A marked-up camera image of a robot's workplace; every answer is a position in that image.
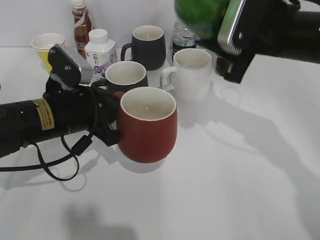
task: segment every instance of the white bottle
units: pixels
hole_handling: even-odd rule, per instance
[[[116,42],[109,39],[104,29],[94,29],[89,32],[89,43],[85,46],[88,63],[93,67],[93,81],[104,80],[107,68],[116,63]]]

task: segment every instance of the bottle cap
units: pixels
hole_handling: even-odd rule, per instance
[[[108,32],[104,29],[94,29],[89,32],[89,39],[92,44],[106,44],[109,42]]]
[[[83,9],[86,7],[85,0],[71,0],[74,9]]]

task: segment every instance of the white mug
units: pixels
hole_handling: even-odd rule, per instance
[[[173,67],[165,68],[160,88],[187,101],[200,101],[210,91],[212,57],[206,51],[187,48],[173,57]]]

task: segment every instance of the red mug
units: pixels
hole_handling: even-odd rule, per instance
[[[118,145],[123,154],[145,164],[166,158],[177,139],[175,99],[162,89],[139,87],[123,94],[120,106],[117,127],[121,140]]]

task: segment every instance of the plastic bottle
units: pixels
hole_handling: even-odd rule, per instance
[[[74,16],[74,40],[78,53],[86,58],[85,46],[89,42],[89,32],[94,29],[89,18],[85,0],[71,0]]]
[[[216,39],[230,0],[174,0],[178,17],[201,39]]]
[[[195,49],[197,47],[196,40],[197,35],[178,19],[173,28],[172,60],[179,50]]]
[[[89,43],[85,46],[86,60],[93,67],[93,81],[104,80],[107,68],[116,63],[116,42],[109,39],[104,29],[89,32]]]

